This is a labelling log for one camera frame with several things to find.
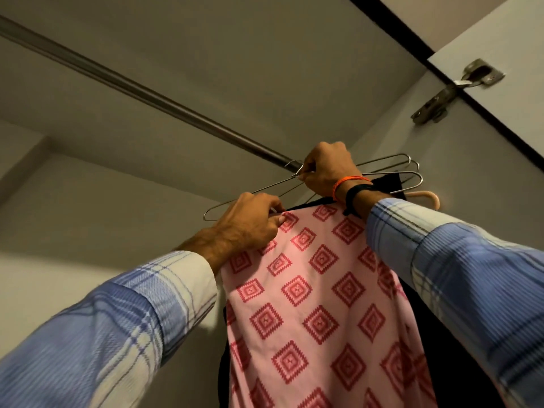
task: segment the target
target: metal wire hanger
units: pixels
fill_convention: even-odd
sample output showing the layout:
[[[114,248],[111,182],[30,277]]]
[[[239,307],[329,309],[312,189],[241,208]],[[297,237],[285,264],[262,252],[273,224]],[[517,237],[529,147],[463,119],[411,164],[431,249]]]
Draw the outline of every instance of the metal wire hanger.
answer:
[[[400,190],[396,190],[394,192],[391,192],[391,194],[396,194],[396,193],[400,193],[400,192],[404,192],[406,190],[411,190],[411,189],[415,189],[416,187],[418,187],[419,185],[421,185],[423,183],[423,176],[419,173],[419,163],[416,162],[415,160],[412,160],[412,157],[410,157],[408,154],[406,153],[396,153],[396,154],[392,154],[390,156],[385,156],[385,157],[380,157],[378,159],[374,159],[374,160],[369,160],[369,161],[365,161],[363,163],[359,163],[357,164],[356,166],[363,166],[363,165],[366,165],[366,164],[370,164],[370,163],[375,163],[375,162],[378,162],[380,160],[386,160],[386,159],[391,159],[393,157],[398,157],[398,156],[404,156],[406,157],[406,160],[405,161],[402,161],[400,163],[395,163],[395,164],[392,164],[390,166],[386,166],[386,167],[383,167],[382,169],[378,169],[378,170],[374,170],[374,171],[371,171],[371,172],[368,172],[368,173],[362,173],[364,176],[372,176],[372,175],[387,175],[389,173],[408,173],[408,174],[411,174],[411,175],[415,175],[417,177],[419,177],[419,183],[414,185],[414,186],[411,186],[409,188],[405,188],[405,189],[400,189]],[[292,162],[294,161],[297,161],[299,163],[301,163],[300,160],[291,160],[289,163],[287,163],[285,165],[285,167],[287,167],[289,164],[291,164]],[[416,171],[411,171],[411,170],[405,170],[405,171],[385,171],[387,169],[391,169],[393,167],[397,167],[397,166],[400,166],[400,165],[406,165],[406,167],[410,166],[410,164],[415,164],[416,165]],[[273,186],[276,186],[276,185],[279,185],[279,184],[282,184],[282,183],[285,183],[285,182],[288,182],[289,180],[292,180],[292,179],[295,179],[299,176],[299,172],[302,170],[303,168],[303,164],[301,165],[301,167],[296,171],[296,173],[292,174],[290,177],[288,177],[287,179],[284,179],[284,180],[281,180],[279,182],[276,182],[276,183],[273,183],[271,185],[268,185],[268,186],[265,186],[261,189],[258,189],[258,190],[255,190],[254,192],[251,192],[252,194],[255,194],[255,193],[259,193],[259,192],[262,192],[263,190],[266,190],[268,188],[271,188]],[[404,181],[402,181],[401,183],[405,183],[407,180],[410,180],[410,178],[408,179],[405,179]],[[282,197],[283,195],[291,192],[292,190],[296,189],[297,187],[303,185],[304,182],[301,182],[299,184],[297,184],[295,187],[292,187],[291,189],[289,189],[288,191],[282,193],[281,195],[279,195],[279,197]],[[309,199],[308,201],[313,198],[316,194],[314,193]],[[221,207],[223,205],[227,205],[228,203],[232,203],[234,202],[236,199],[232,199],[232,200],[229,200],[229,201],[226,201],[226,202],[223,202],[223,203],[220,203],[218,205],[215,205],[215,206],[212,206],[210,207],[206,212],[204,212],[204,216],[202,219],[204,219],[205,221],[207,222],[214,222],[216,221],[217,219],[207,219],[206,216],[208,215],[208,213],[214,209],[217,209],[218,207]]]

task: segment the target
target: black wristband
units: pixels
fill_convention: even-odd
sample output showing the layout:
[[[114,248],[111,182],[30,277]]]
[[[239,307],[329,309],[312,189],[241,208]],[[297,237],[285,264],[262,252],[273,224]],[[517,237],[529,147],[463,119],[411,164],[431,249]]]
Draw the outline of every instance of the black wristband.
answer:
[[[353,199],[357,195],[357,193],[363,191],[363,190],[377,190],[376,187],[373,184],[358,184],[353,186],[348,193],[346,193],[345,196],[345,210],[344,210],[344,216],[348,216],[349,214],[353,216],[357,216],[358,218],[361,218],[359,216],[359,213],[355,211],[353,208]]]

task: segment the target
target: hinge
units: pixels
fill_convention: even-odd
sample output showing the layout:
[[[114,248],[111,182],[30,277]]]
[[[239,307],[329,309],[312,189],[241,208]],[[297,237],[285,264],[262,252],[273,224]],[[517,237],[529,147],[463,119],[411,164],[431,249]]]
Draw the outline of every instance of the hinge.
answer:
[[[504,76],[503,72],[487,62],[476,59],[465,67],[460,80],[448,84],[443,90],[439,91],[437,95],[411,116],[412,120],[418,125],[425,124],[429,120],[438,123],[448,115],[447,106],[457,97],[459,90],[479,86],[480,84],[493,86],[493,84],[501,81]]]

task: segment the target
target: sleeve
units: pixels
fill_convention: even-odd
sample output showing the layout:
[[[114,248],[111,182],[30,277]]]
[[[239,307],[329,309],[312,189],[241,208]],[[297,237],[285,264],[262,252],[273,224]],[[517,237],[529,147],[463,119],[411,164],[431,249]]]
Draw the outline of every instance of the sleeve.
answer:
[[[544,406],[544,252],[391,198],[372,208],[367,239],[510,406]]]
[[[0,361],[0,406],[135,406],[216,294],[212,269],[192,252],[114,277]]]

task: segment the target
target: cabinet door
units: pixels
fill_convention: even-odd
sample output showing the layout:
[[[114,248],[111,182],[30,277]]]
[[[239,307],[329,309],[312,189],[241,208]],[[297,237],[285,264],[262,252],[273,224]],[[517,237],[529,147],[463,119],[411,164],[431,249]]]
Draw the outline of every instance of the cabinet door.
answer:
[[[430,58],[451,80],[459,79],[465,66],[478,58],[505,73],[506,77],[491,87],[465,91],[541,156],[543,16],[544,0],[508,0]]]

